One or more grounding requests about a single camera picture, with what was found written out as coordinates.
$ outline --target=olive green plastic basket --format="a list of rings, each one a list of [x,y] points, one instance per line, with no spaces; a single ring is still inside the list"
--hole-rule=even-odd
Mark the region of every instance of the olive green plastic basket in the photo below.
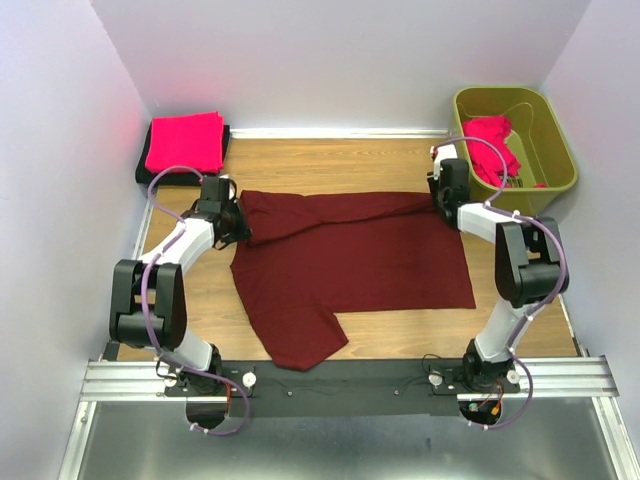
[[[512,132],[506,144],[521,164],[510,188],[493,202],[505,210],[537,215],[577,179],[577,171],[556,118],[547,100],[538,92],[522,87],[470,87],[453,99],[454,135],[462,135],[462,124],[477,117],[504,115]],[[458,156],[471,165],[466,142],[456,145]],[[497,191],[471,170],[471,198],[483,201]],[[543,183],[546,188],[534,188]]]

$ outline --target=white wall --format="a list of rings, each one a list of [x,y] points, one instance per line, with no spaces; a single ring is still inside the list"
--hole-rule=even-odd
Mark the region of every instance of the white wall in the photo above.
[[[0,477],[42,480],[107,340],[148,113],[89,2],[4,1],[0,19]]]
[[[153,115],[443,128],[468,84],[540,85],[589,0],[93,0]]]
[[[579,168],[560,220],[576,335],[606,354],[640,448],[640,4],[594,0],[544,84]]]

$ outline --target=purple cable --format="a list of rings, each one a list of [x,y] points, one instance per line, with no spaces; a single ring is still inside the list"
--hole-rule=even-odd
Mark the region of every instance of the purple cable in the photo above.
[[[540,300],[538,303],[533,305],[531,308],[527,309],[527,311],[520,318],[520,320],[518,320],[518,324],[516,325],[516,328],[514,328],[513,332],[511,332],[511,335],[507,339],[507,348],[509,349],[509,354],[511,355],[511,359],[515,363],[517,363],[518,365],[520,365],[522,367],[522,369],[524,370],[524,373],[527,375],[527,380],[529,381],[529,392],[527,394],[527,399],[525,400],[524,405],[511,418],[509,418],[508,420],[506,420],[506,421],[504,421],[502,423],[498,423],[496,425],[483,425],[481,423],[476,423],[476,422],[469,421],[470,425],[476,425],[476,426],[478,426],[480,428],[483,428],[485,430],[497,430],[498,428],[503,428],[503,427],[506,427],[507,425],[511,425],[513,422],[515,422],[517,419],[519,419],[522,416],[522,414],[527,410],[527,408],[529,408],[529,404],[531,403],[531,399],[533,398],[533,376],[531,375],[531,372],[529,371],[529,368],[525,365],[525,363],[522,360],[520,360],[520,358],[516,355],[515,349],[513,348],[513,344],[515,343],[516,339],[518,338],[518,335],[520,334],[520,332],[522,331],[524,326],[529,321],[529,318],[534,313],[538,312],[538,310],[540,310],[542,307],[544,307],[545,305],[548,305],[549,303],[551,303],[553,301],[553,299],[556,297],[556,295],[558,295],[558,293],[560,293],[560,290],[562,290],[562,286],[564,285],[564,281],[565,281],[566,276],[567,276],[567,259],[566,259],[566,256],[564,254],[564,249],[562,248],[562,244],[560,243],[560,241],[553,234],[553,232],[551,232],[551,230],[549,230],[546,226],[544,226],[538,220],[536,220],[535,218],[532,218],[532,217],[528,217],[526,215],[520,215],[519,213],[516,214],[516,213],[512,213],[512,212],[507,212],[506,210],[501,210],[499,208],[495,208],[495,207],[491,206],[491,202],[494,201],[496,198],[498,198],[500,196],[500,194],[506,188],[506,186],[507,186],[507,177],[508,177],[507,162],[504,159],[504,157],[502,156],[502,154],[500,153],[500,151],[496,147],[494,147],[491,143],[489,143],[488,141],[486,141],[483,138],[470,137],[470,136],[461,136],[461,137],[450,138],[450,139],[448,139],[448,140],[446,140],[444,142],[441,142],[441,143],[435,145],[433,148],[434,148],[434,150],[437,151],[438,148],[443,147],[445,145],[451,145],[451,144],[454,144],[456,142],[464,142],[464,141],[466,141],[466,142],[469,142],[469,141],[479,142],[479,143],[482,143],[483,145],[486,145],[487,147],[489,147],[498,156],[498,158],[502,162],[502,184],[500,185],[500,187],[498,187],[498,190],[484,202],[484,208],[486,208],[487,210],[489,210],[491,212],[498,213],[500,215],[505,215],[507,217],[511,217],[511,218],[516,219],[516,220],[520,220],[521,222],[529,223],[530,225],[533,225],[534,227],[542,230],[542,232],[548,238],[551,239],[551,242],[553,243],[553,245],[558,250],[558,256],[560,257],[560,274],[558,276],[558,281],[556,282],[556,285],[553,287],[553,290],[551,290],[549,295],[547,295],[545,298]]]
[[[141,286],[140,286],[140,295],[142,297],[142,313],[144,315],[144,324],[145,324],[145,328],[147,329],[147,334],[149,335],[149,340],[151,341],[151,345],[153,345],[153,348],[156,349],[156,353],[158,354],[158,357],[160,359],[162,359],[163,354],[165,353],[164,350],[162,349],[162,347],[160,346],[160,342],[158,341],[158,337],[156,335],[156,332],[153,329],[153,325],[151,323],[151,313],[149,311],[149,297],[148,297],[148,289],[149,289],[149,275],[151,274],[151,270],[153,269],[153,266],[156,264],[156,262],[160,259],[160,257],[166,253],[167,250],[169,250],[169,248],[171,248],[172,245],[174,245],[178,239],[184,235],[185,229],[186,229],[186,224],[184,219],[178,215],[175,212],[172,212],[171,210],[169,210],[168,208],[165,208],[161,205],[159,205],[156,202],[156,198],[155,195],[153,194],[153,189],[155,188],[156,184],[158,183],[158,181],[167,173],[171,172],[172,170],[176,170],[176,169],[185,169],[185,170],[189,170],[193,173],[195,173],[200,180],[202,180],[203,176],[200,172],[198,172],[197,170],[191,168],[191,167],[185,167],[185,166],[180,166],[180,165],[176,165],[173,167],[169,167],[165,170],[163,170],[162,172],[160,172],[158,175],[155,176],[155,178],[151,181],[151,183],[149,184],[149,187],[147,189],[147,196],[151,202],[151,204],[157,208],[158,210],[171,215],[173,218],[176,219],[176,221],[178,223],[180,223],[182,225],[182,228],[173,236],[171,237],[167,243],[164,244],[164,246],[162,247],[162,251],[159,253],[156,253],[153,258],[151,259],[151,261],[145,266],[144,271],[142,272],[142,280],[141,280]],[[196,375],[200,375],[201,377],[206,377],[206,378],[210,378],[212,380],[215,380],[217,382],[222,382],[225,383],[227,385],[230,385],[232,388],[235,388],[240,395],[242,396],[242,400],[244,402],[244,416],[242,418],[242,422],[235,426],[234,428],[231,428],[229,430],[222,430],[222,431],[216,431],[216,430],[209,430],[206,428],[201,427],[198,424],[192,424],[192,427],[196,430],[199,430],[201,432],[204,432],[205,434],[208,435],[216,435],[216,436],[224,436],[224,435],[231,435],[233,433],[236,433],[237,431],[239,431],[242,427],[244,427],[247,422],[249,421],[249,415],[251,412],[251,407],[249,404],[249,397],[247,397],[247,394],[245,393],[245,391],[240,388],[240,386],[235,383],[233,380],[230,380],[228,378],[225,377],[221,377],[219,375],[215,375],[213,373],[209,373],[209,372],[203,372],[201,370],[196,370],[195,368],[191,368],[191,367],[187,367],[184,365],[178,365],[175,362],[167,362],[169,365],[176,367],[176,368],[182,368],[184,371],[196,374]]]

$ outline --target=purple hose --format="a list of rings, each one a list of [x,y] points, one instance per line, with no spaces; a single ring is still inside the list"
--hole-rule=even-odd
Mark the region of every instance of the purple hose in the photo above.
[[[471,422],[471,421],[469,422],[469,424],[476,425],[476,426],[481,427],[481,428],[483,428],[485,430],[496,430],[498,428],[502,428],[502,427],[506,427],[507,425],[511,425],[513,422],[515,422],[517,419],[519,419],[522,416],[522,414],[527,410],[527,408],[529,408],[529,404],[531,403],[531,399],[533,398],[533,376],[531,375],[531,372],[529,371],[529,368],[516,355],[515,349],[513,348],[513,344],[515,343],[516,339],[518,338],[518,335],[520,334],[520,332],[522,331],[524,326],[529,321],[528,317],[530,317],[533,314],[535,314],[536,312],[538,312],[538,310],[540,310],[545,305],[548,305],[549,303],[551,303],[553,301],[553,299],[560,293],[560,290],[562,290],[562,286],[564,285],[564,281],[565,281],[565,279],[567,277],[567,259],[566,259],[566,256],[564,254],[564,249],[562,248],[562,244],[560,243],[560,240],[558,240],[558,238],[556,238],[556,236],[553,234],[553,232],[551,232],[551,230],[549,230],[541,222],[539,222],[535,218],[531,218],[531,217],[528,217],[526,215],[520,215],[519,213],[516,214],[516,213],[512,213],[512,212],[507,212],[506,210],[501,210],[499,208],[495,208],[495,207],[491,206],[491,202],[494,201],[496,198],[498,198],[500,196],[500,194],[506,188],[506,186],[507,186],[507,177],[508,177],[507,162],[504,159],[504,157],[502,156],[502,154],[500,153],[500,151],[496,147],[494,147],[491,143],[487,142],[483,138],[461,136],[461,137],[450,138],[449,140],[446,140],[446,141],[444,141],[442,143],[439,143],[438,145],[434,146],[433,148],[434,148],[434,150],[437,150],[438,148],[440,148],[440,147],[442,147],[444,145],[451,145],[451,144],[456,143],[456,142],[464,142],[464,141],[466,141],[466,142],[469,142],[469,141],[479,142],[479,143],[482,143],[483,145],[486,145],[487,147],[489,147],[498,156],[498,158],[500,158],[500,161],[502,162],[502,184],[500,185],[498,190],[484,202],[484,208],[486,208],[487,210],[492,211],[494,213],[505,215],[507,217],[512,217],[512,218],[514,218],[516,220],[520,220],[521,222],[528,223],[528,224],[533,225],[534,227],[542,230],[542,232],[548,238],[551,239],[551,242],[553,243],[553,245],[558,250],[558,256],[560,257],[560,274],[558,276],[558,281],[556,282],[556,285],[553,287],[553,290],[551,290],[549,295],[547,295],[545,298],[540,300],[535,305],[531,306],[531,308],[527,309],[527,311],[520,318],[520,320],[518,320],[518,324],[516,325],[516,328],[514,328],[513,332],[511,332],[511,335],[507,339],[507,348],[509,349],[509,354],[511,355],[512,360],[522,367],[522,369],[524,370],[524,373],[527,375],[527,380],[529,381],[529,392],[528,392],[528,395],[527,395],[527,399],[524,402],[524,405],[511,418],[509,418],[508,420],[506,420],[506,421],[504,421],[502,423],[498,423],[496,425],[483,425],[481,423],[476,423],[476,422]]]
[[[149,311],[149,296],[148,296],[148,289],[149,289],[149,275],[151,274],[151,270],[153,269],[153,266],[156,264],[156,262],[158,260],[160,260],[160,257],[166,253],[167,250],[169,250],[169,248],[171,248],[171,246],[173,244],[175,244],[178,239],[184,235],[185,232],[185,228],[186,228],[186,224],[184,222],[184,219],[178,215],[175,212],[172,212],[171,210],[169,210],[168,208],[165,208],[161,205],[159,205],[156,202],[156,198],[155,195],[153,194],[153,189],[155,188],[156,184],[158,183],[158,180],[160,180],[164,175],[166,175],[167,173],[169,173],[172,170],[176,170],[176,169],[185,169],[185,170],[189,170],[193,173],[195,173],[200,180],[202,180],[202,174],[200,172],[198,172],[197,170],[191,168],[191,167],[184,167],[184,166],[180,166],[180,165],[176,165],[173,167],[169,167],[165,170],[163,170],[162,172],[160,172],[158,175],[155,176],[155,178],[151,181],[151,183],[149,184],[149,188],[147,189],[147,196],[149,198],[149,200],[151,201],[151,204],[157,208],[158,210],[171,215],[172,217],[174,217],[178,223],[180,223],[182,225],[182,228],[173,236],[171,237],[171,239],[169,239],[169,241],[167,241],[167,243],[164,244],[164,246],[162,247],[162,251],[159,253],[156,253],[153,258],[151,259],[151,261],[145,266],[144,271],[142,272],[142,280],[141,280],[141,286],[140,286],[140,295],[142,297],[142,313],[144,315],[144,324],[145,324],[145,328],[147,329],[147,334],[149,335],[149,340],[151,341],[151,345],[153,345],[153,348],[155,348],[156,353],[158,354],[159,358],[162,358],[163,354],[164,354],[164,350],[162,349],[162,347],[160,346],[160,342],[158,341],[158,337],[156,336],[156,332],[153,330],[153,325],[151,323],[151,313]],[[201,370],[196,370],[195,368],[191,368],[191,367],[186,367],[183,365],[177,365],[175,362],[168,362],[169,365],[173,366],[173,367],[177,367],[177,368],[182,368],[184,371],[196,374],[196,375],[200,375],[201,377],[206,377],[206,378],[210,378],[212,380],[215,380],[217,382],[222,382],[225,383],[227,385],[230,385],[231,387],[235,388],[240,395],[242,396],[242,400],[244,402],[244,416],[242,418],[242,422],[237,425],[234,428],[231,428],[229,430],[221,430],[221,431],[217,431],[217,430],[208,430],[205,429],[197,424],[193,424],[193,428],[195,428],[196,430],[199,430],[201,432],[204,432],[205,434],[208,435],[216,435],[216,436],[224,436],[224,435],[231,435],[233,433],[236,433],[237,431],[239,431],[242,427],[244,427],[247,422],[249,421],[249,415],[251,412],[251,407],[249,404],[249,397],[247,397],[247,394],[245,393],[245,391],[240,388],[240,386],[235,383],[233,380],[230,380],[228,378],[225,377],[221,377],[219,375],[214,375],[213,373],[209,373],[209,372],[203,372]]]

